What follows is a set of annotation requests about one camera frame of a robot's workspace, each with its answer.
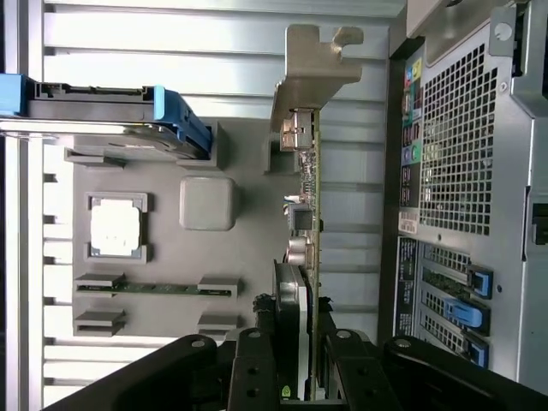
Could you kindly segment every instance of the perforated metal panel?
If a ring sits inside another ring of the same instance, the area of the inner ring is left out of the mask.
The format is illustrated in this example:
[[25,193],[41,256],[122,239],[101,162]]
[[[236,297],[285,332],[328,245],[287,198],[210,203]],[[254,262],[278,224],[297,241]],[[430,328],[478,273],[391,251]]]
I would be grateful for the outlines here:
[[429,244],[425,244],[424,250],[425,259],[466,274],[467,266],[470,264],[470,257],[467,255]]
[[425,86],[420,223],[489,235],[497,69],[485,45]]
[[455,353],[462,351],[462,337],[437,321],[433,316],[423,313],[421,325],[451,351]]

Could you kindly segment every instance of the rear i/o panel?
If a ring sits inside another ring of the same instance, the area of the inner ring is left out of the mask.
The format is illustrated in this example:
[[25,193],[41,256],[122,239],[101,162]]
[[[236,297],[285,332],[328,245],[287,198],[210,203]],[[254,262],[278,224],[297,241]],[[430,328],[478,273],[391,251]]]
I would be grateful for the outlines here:
[[416,241],[413,335],[544,393],[547,16],[495,9],[434,64],[424,46],[407,60],[398,215],[398,257]]

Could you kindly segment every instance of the blue tab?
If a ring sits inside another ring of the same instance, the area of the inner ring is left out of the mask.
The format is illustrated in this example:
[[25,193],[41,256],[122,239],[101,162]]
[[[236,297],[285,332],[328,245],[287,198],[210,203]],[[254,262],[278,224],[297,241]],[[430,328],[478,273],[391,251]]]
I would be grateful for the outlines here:
[[211,152],[211,131],[193,113],[178,92],[154,87],[154,121],[177,129],[177,138],[194,142],[207,153]]
[[462,325],[470,328],[480,328],[484,320],[483,313],[478,308],[457,299],[445,300],[445,317],[456,319]]
[[26,115],[29,83],[22,74],[0,74],[0,116]]

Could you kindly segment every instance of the screw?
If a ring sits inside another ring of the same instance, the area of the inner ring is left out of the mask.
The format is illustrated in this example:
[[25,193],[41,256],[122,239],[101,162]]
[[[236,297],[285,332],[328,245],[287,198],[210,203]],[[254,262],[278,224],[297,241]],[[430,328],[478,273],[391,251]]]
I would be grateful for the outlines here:
[[350,338],[350,333],[348,331],[339,331],[337,333],[337,337],[339,337],[339,338]]
[[394,344],[397,345],[399,348],[411,347],[411,342],[409,342],[408,340],[395,340]]

